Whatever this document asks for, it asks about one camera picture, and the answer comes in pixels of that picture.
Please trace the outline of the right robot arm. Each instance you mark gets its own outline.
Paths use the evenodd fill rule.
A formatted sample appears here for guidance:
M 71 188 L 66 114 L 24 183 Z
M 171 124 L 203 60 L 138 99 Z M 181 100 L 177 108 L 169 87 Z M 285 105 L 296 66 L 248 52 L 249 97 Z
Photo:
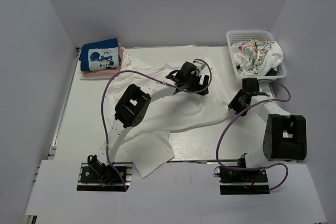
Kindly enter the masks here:
M 276 99 L 262 92 L 257 78 L 244 78 L 242 88 L 228 108 L 238 116 L 253 110 L 266 123 L 262 145 L 238 159 L 237 175 L 247 182 L 263 169 L 279 161 L 304 161 L 307 157 L 307 126 L 302 115 L 282 109 Z

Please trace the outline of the white cartoon print t-shirt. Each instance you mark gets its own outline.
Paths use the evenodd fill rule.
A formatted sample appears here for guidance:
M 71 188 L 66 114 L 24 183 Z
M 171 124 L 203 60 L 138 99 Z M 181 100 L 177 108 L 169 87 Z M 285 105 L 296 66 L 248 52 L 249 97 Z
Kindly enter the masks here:
M 240 41 L 231 46 L 233 60 L 240 76 L 266 76 L 283 61 L 283 50 L 276 41 Z

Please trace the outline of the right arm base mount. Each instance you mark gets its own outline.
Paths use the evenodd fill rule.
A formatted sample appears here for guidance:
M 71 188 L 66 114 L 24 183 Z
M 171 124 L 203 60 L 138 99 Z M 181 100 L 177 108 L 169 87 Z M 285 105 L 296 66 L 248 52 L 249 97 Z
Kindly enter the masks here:
M 219 178 L 221 195 L 266 195 L 270 194 L 268 178 L 264 169 L 246 168 L 246 153 L 238 160 L 237 165 L 225 165 L 217 156 L 218 166 L 214 169 Z

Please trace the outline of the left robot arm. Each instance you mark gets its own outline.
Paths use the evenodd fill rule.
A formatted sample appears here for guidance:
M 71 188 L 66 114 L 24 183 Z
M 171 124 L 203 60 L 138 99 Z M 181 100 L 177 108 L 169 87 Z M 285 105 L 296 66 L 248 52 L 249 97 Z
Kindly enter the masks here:
M 112 80 L 123 73 L 139 74 L 154 81 L 154 84 L 145 87 L 130 84 L 127 87 L 114 107 L 112 127 L 108 131 L 104 117 L 104 100 Z M 100 104 L 105 145 L 99 155 L 89 155 L 87 158 L 88 166 L 98 181 L 105 182 L 111 176 L 123 181 L 122 175 L 113 165 L 116 153 L 129 131 L 143 121 L 150 103 L 179 92 L 207 95 L 212 71 L 206 61 L 195 59 L 193 62 L 185 62 L 181 69 L 173 70 L 165 78 L 166 81 L 163 81 L 135 70 L 122 70 L 109 79 Z

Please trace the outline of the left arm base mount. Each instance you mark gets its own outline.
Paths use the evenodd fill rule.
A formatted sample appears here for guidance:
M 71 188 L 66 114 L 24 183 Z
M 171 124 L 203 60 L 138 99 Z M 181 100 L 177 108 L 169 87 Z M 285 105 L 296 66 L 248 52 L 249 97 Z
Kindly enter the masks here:
M 77 191 L 126 192 L 130 186 L 132 167 L 101 163 L 96 155 L 89 155 L 81 164 Z

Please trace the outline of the white t-shirt red print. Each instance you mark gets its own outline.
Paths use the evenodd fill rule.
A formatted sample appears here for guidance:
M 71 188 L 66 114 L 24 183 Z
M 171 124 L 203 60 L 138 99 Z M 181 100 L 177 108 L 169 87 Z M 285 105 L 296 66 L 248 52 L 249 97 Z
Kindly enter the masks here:
M 227 106 L 239 88 L 217 60 L 205 61 L 213 76 L 207 95 L 180 92 L 152 102 L 140 125 L 122 141 L 122 151 L 142 178 L 172 159 L 215 159 L 218 135 L 210 131 L 229 122 Z

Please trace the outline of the dark green t-shirt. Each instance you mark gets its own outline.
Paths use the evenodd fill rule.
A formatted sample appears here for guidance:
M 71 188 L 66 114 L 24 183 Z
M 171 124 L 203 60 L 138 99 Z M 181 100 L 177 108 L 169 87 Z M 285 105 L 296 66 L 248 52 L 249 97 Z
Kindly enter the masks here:
M 273 77 L 273 76 L 277 76 L 277 70 L 275 69 L 270 69 L 267 74 L 266 74 L 267 77 Z

